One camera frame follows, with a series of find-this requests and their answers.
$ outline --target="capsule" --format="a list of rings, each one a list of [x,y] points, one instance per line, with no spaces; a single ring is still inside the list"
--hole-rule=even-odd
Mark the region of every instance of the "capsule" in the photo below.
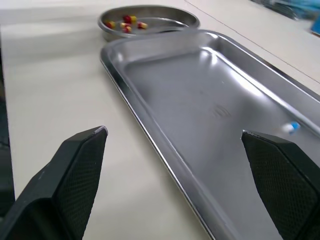
[[[129,16],[129,15],[125,15],[123,17],[123,21],[127,24],[132,24],[135,23],[137,21],[137,17],[136,16]]]
[[[126,22],[122,22],[122,23],[120,23],[120,27],[122,28],[122,29],[124,29],[125,27],[130,27],[131,25],[129,24],[129,23],[126,23]]]
[[[148,24],[139,21],[137,24],[138,29],[147,29],[148,28]]]
[[[132,28],[130,26],[126,26],[126,27],[123,28],[123,32],[126,33],[126,34],[131,33],[131,31],[132,31]]]
[[[110,29],[114,29],[116,27],[116,23],[114,21],[107,21],[105,25]]]

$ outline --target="stainless steel tray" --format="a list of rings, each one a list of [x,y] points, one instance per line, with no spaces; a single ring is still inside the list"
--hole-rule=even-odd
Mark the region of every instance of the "stainless steel tray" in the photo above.
[[[211,237],[282,239],[240,137],[253,130],[285,138],[320,166],[318,95],[205,30],[114,41],[101,62]],[[301,129],[281,132],[291,121]]]
[[[136,16],[138,21],[148,24],[147,29],[138,29],[133,24],[131,33],[124,33],[120,27],[123,16]],[[114,21],[115,29],[108,28],[104,22]],[[150,35],[164,32],[182,31],[187,28],[197,29],[199,19],[182,9],[161,5],[136,5],[110,9],[98,19],[98,25],[103,30],[103,37],[111,42],[121,38],[131,38],[137,35]]]

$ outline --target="metal bowl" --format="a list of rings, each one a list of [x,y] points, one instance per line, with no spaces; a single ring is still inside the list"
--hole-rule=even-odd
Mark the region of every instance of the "metal bowl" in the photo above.
[[[123,16],[136,16],[137,21],[148,24],[147,29],[138,29],[132,24],[132,32],[125,33],[120,27]],[[115,22],[115,28],[111,29],[104,23]],[[101,14],[98,25],[103,30],[103,36],[107,41],[134,36],[150,35],[164,32],[181,31],[186,28],[198,28],[199,19],[190,12],[182,9],[161,5],[136,5],[124,6],[108,10]]]

